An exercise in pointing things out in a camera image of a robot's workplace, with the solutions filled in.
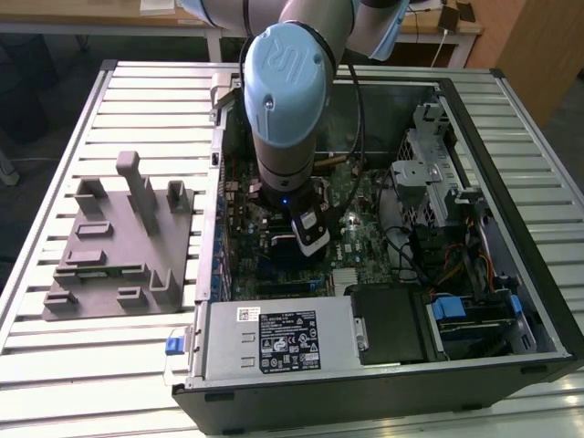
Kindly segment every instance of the wooden desk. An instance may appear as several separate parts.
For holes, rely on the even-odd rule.
[[[398,41],[402,43],[438,44],[440,11],[406,16]],[[140,0],[0,0],[0,32],[134,35],[159,37],[205,37],[212,62],[221,62],[222,37],[244,37],[213,28],[177,7],[167,16],[141,16]],[[464,67],[478,35],[479,23],[460,22],[457,35],[448,36],[445,44],[455,45],[449,67]]]

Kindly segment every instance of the light blue joint cap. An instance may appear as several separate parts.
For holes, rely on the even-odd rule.
[[[198,16],[201,20],[207,24],[213,26],[213,22],[207,15],[207,11],[204,10],[203,0],[181,0],[182,7],[189,14]]]
[[[276,148],[302,142],[327,98],[325,54],[306,29],[270,26],[245,60],[245,110],[255,135]]]
[[[369,56],[370,59],[377,59],[378,61],[384,61],[390,57],[393,51],[393,46],[395,46],[395,41],[398,39],[400,34],[400,27],[402,27],[403,18],[408,10],[408,5],[410,0],[401,0],[400,5],[396,11],[395,17],[391,21],[390,25],[385,32],[385,35],[381,39],[380,44]]]

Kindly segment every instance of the red wire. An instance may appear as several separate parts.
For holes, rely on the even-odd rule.
[[[450,252],[455,248],[462,248],[463,246],[464,246],[464,244],[454,244],[454,245],[448,246],[448,249],[446,250],[446,254],[444,255],[444,269],[446,269],[446,267],[448,267],[448,256],[450,255]]]

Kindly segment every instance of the white cable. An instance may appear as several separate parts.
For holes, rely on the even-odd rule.
[[[444,34],[442,35],[442,41],[440,41],[440,46],[438,46],[438,50],[436,51],[436,56],[434,57],[434,61],[432,61],[432,65],[430,66],[430,68],[434,67],[434,64],[436,63],[436,59],[438,59],[438,55],[440,55],[440,51],[442,50],[442,46],[444,45],[444,40],[446,39],[447,35],[448,35],[448,31],[445,29]]]

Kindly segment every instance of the motherboard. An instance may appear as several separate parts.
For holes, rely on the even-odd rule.
[[[335,296],[350,284],[391,283],[397,278],[375,208],[383,171],[364,173],[339,221],[339,235],[309,258],[300,253],[282,213],[250,201],[249,188],[258,178],[256,164],[233,159],[225,165],[225,174],[232,300]],[[334,166],[328,175],[313,177],[323,211],[346,199],[356,177],[349,161]]]

